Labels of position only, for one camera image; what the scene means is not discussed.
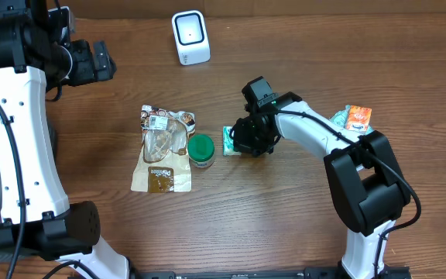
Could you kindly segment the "teal tissue pack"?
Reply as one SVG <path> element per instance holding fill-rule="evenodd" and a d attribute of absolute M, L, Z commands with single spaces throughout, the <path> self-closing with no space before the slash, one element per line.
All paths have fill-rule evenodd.
<path fill-rule="evenodd" d="M 222 130 L 223 141 L 223 155 L 224 156 L 238 156 L 241 153 L 234 150 L 233 140 L 230 137 L 231 126 L 224 126 Z"/>

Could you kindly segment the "green lid jar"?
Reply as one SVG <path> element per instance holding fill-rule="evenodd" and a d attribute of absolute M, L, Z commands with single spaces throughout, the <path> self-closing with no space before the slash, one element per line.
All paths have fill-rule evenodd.
<path fill-rule="evenodd" d="M 190 162 L 199 168 L 210 167 L 214 163 L 214 142 L 204 134 L 192 136 L 187 145 Z"/>

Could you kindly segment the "light green wipes packet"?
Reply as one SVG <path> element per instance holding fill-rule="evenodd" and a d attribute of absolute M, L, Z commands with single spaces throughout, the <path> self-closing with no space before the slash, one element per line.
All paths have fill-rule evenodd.
<path fill-rule="evenodd" d="M 350 105 L 346 105 L 345 108 L 341 111 L 338 111 L 336 114 L 334 114 L 330 120 L 336 124 L 337 126 L 340 127 L 345 127 L 345 123 L 346 123 L 346 119 L 347 119 L 347 114 L 348 114 L 348 110 L 350 109 Z M 373 132 L 374 129 L 369 125 L 368 131 L 366 134 Z"/>

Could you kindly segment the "beige snack bag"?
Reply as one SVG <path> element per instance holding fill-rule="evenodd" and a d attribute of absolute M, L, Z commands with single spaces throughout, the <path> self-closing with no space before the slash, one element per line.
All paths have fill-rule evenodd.
<path fill-rule="evenodd" d="M 149 193 L 191 191 L 188 141 L 195 132 L 192 112 L 172 112 L 144 105 L 140 112 L 142 142 L 131 190 Z"/>

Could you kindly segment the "orange tissue pack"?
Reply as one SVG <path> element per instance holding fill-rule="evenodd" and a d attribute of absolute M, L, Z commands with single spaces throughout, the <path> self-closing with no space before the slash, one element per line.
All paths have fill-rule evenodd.
<path fill-rule="evenodd" d="M 348 110 L 345 128 L 361 134 L 366 134 L 372 115 L 370 108 L 351 105 Z"/>

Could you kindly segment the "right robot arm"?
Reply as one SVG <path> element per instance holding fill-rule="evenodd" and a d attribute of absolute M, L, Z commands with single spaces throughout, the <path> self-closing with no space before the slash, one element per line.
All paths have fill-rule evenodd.
<path fill-rule="evenodd" d="M 254 157 L 272 153 L 291 140 L 323 160 L 338 217 L 347 228 L 343 257 L 334 267 L 307 267 L 303 278 L 409 278 L 408 267 L 383 261 L 390 233 L 410 226 L 397 223 L 403 208 L 418 199 L 403 178 L 389 140 L 335 125 L 293 92 L 278 95 L 264 77 L 245 85 L 248 116 L 233 125 L 234 149 Z"/>

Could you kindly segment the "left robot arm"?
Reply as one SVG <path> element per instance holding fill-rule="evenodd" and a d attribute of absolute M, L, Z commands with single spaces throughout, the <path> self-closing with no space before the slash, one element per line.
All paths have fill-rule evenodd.
<path fill-rule="evenodd" d="M 85 278 L 132 278 L 101 237 L 94 202 L 70 203 L 54 161 L 46 94 L 111 80 L 104 42 L 72 40 L 71 10 L 0 0 L 0 252 L 37 256 Z"/>

